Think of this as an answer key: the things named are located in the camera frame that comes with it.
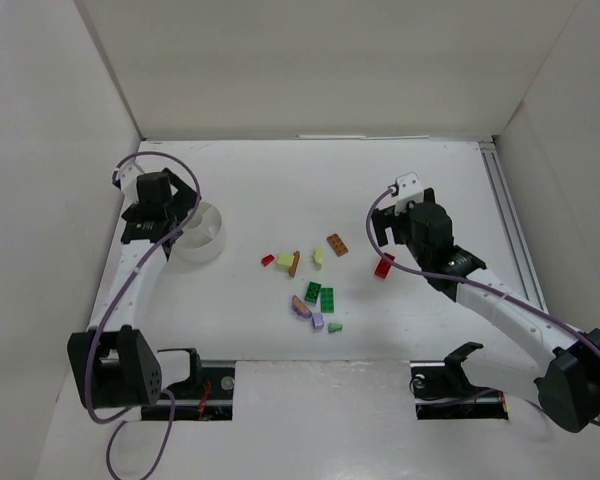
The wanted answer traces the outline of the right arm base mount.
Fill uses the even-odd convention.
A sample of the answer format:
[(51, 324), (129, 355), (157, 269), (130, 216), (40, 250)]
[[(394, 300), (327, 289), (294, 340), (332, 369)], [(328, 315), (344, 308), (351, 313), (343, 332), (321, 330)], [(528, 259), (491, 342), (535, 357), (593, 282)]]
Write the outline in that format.
[(472, 385), (463, 362), (483, 345), (467, 342), (442, 360), (410, 362), (409, 390), (418, 420), (508, 420), (502, 392)]

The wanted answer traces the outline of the purple arched lego piece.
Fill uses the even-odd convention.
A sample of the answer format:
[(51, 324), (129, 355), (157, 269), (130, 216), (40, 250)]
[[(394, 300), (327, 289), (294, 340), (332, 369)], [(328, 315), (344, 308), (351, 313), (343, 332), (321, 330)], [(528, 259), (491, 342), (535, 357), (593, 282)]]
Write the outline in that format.
[(301, 318), (311, 319), (312, 311), (306, 306), (306, 304), (296, 295), (292, 297), (291, 301), (292, 310)]

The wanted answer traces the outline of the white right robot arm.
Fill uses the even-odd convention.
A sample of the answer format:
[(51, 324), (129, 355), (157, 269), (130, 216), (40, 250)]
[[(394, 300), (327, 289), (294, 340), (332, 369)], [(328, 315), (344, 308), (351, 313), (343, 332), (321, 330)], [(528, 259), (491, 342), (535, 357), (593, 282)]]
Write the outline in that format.
[(402, 270), (423, 278), (449, 301), (489, 322), (530, 358), (528, 366), (491, 360), (482, 343), (467, 341), (441, 360), (411, 368), (415, 397), (430, 408), (451, 409), (498, 392), (519, 397), (557, 426), (578, 433), (600, 427), (600, 329), (584, 332), (521, 298), (486, 263), (454, 242), (453, 224), (431, 188), (396, 203), (372, 205), (365, 219), (375, 252), (388, 242), (405, 246), (417, 266)]

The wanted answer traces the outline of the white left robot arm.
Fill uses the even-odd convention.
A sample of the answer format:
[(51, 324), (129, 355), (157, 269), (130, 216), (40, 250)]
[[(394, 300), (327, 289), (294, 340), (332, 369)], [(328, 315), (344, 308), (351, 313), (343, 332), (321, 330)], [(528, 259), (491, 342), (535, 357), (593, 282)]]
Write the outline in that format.
[(109, 294), (83, 332), (69, 337), (67, 353), (82, 404), (93, 410), (148, 407), (167, 387), (198, 386), (201, 360), (192, 347), (156, 351), (141, 327), (150, 297), (198, 199), (169, 169), (139, 175), (123, 211), (124, 229)]

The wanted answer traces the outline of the red lego brick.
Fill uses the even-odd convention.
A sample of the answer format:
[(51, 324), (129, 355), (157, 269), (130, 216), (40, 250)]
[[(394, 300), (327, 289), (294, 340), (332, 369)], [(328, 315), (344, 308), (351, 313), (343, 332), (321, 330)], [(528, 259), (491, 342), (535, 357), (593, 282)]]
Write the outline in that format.
[(392, 261), (395, 259), (395, 257), (389, 253), (385, 253), (383, 255), (383, 257), (380, 259), (380, 261), (378, 262), (375, 271), (374, 271), (374, 275), (377, 278), (380, 279), (386, 279), (388, 277), (388, 274), (392, 268)]

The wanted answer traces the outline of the lilac small lego brick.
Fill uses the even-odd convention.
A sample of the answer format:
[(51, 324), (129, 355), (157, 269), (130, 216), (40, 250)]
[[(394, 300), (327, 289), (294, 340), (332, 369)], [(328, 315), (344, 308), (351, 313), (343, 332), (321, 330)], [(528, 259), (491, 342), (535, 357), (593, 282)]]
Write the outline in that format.
[(313, 312), (311, 321), (312, 321), (312, 327), (313, 327), (314, 331), (321, 331), (324, 329), (325, 321), (324, 321), (324, 316), (322, 313)]

